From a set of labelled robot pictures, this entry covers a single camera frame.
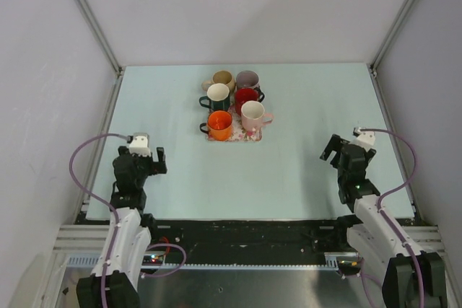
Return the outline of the dark green mug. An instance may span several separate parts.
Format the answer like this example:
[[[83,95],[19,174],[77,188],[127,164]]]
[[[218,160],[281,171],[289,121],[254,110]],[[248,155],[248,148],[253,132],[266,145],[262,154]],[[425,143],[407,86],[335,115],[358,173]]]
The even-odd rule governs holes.
[[[225,84],[213,84],[206,92],[206,96],[199,98],[199,104],[212,112],[230,108],[230,90]]]

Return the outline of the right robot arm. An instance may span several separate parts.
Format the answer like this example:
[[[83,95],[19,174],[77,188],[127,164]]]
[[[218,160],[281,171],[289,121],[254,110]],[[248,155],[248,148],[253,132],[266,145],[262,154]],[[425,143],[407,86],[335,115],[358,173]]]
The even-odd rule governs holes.
[[[366,177],[376,154],[375,132],[355,128],[351,141],[334,134],[320,156],[336,169],[339,200],[356,219],[334,232],[334,244],[343,251],[354,248],[375,271],[386,307],[447,307],[443,259],[404,231]]]

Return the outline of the orange mug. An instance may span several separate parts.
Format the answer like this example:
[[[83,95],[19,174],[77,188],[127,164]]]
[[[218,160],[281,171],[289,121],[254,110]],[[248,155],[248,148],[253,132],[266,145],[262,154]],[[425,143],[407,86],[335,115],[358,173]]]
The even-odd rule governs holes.
[[[215,141],[226,141],[233,133],[232,115],[223,110],[212,112],[199,130]]]

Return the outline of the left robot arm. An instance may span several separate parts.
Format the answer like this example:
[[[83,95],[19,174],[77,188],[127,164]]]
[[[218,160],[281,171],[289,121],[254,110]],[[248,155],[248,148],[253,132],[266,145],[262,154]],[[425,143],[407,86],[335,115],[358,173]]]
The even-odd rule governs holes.
[[[103,250],[90,276],[77,282],[80,307],[139,307],[137,292],[146,250],[160,242],[152,214],[144,213],[148,177],[167,173],[165,150],[120,146],[113,160],[115,181],[110,196],[110,224]]]

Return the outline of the pink ceramic mug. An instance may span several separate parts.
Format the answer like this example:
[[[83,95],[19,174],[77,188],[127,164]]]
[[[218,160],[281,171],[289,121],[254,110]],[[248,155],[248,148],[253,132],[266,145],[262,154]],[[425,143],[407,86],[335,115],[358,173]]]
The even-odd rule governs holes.
[[[271,124],[274,116],[267,113],[262,103],[247,101],[241,107],[241,123],[246,131],[256,132]]]

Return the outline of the purple mug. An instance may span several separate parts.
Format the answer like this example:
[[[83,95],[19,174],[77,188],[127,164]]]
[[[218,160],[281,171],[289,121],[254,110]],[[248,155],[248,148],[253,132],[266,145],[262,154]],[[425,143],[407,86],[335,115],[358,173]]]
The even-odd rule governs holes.
[[[259,88],[260,87],[259,75],[254,71],[241,71],[236,76],[236,87],[237,89]]]

